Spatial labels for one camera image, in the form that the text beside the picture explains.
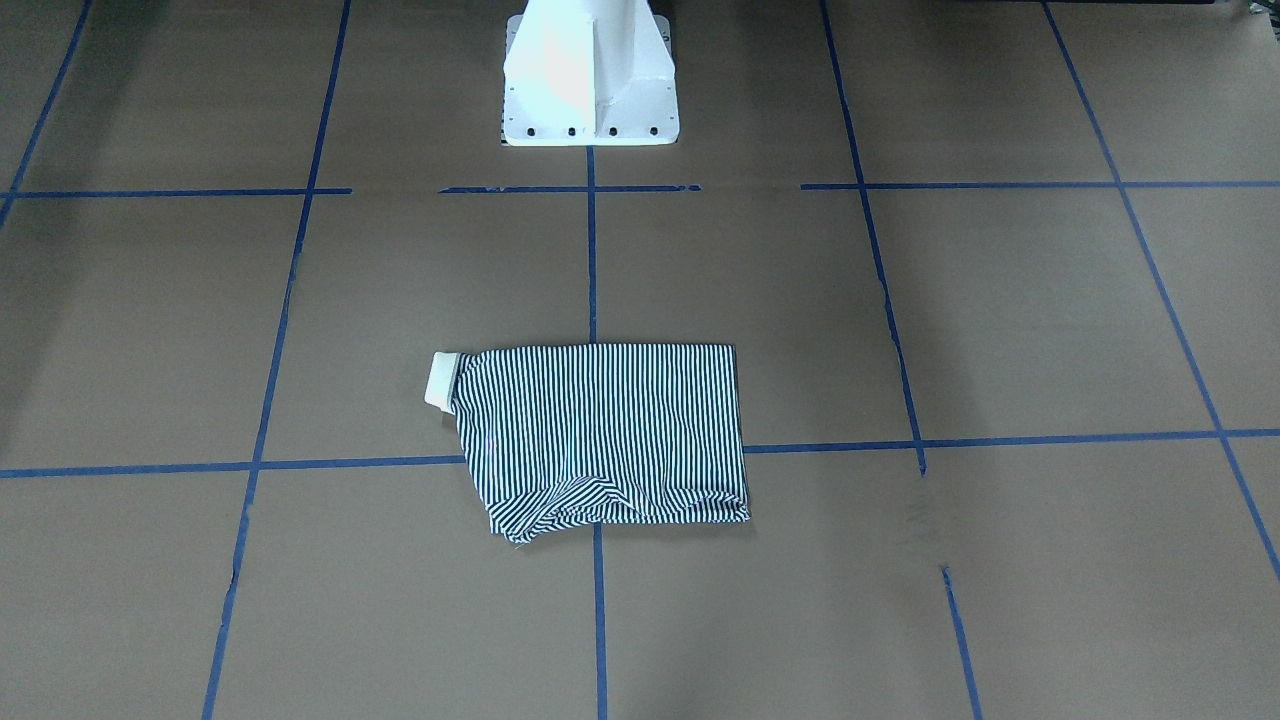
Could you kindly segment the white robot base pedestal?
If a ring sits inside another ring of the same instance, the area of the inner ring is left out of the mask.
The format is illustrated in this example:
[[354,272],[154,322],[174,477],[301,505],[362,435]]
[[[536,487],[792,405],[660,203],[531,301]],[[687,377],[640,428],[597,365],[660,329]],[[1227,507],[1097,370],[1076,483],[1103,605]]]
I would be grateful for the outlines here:
[[500,140],[643,147],[681,135],[671,23],[649,1],[529,1],[506,22]]

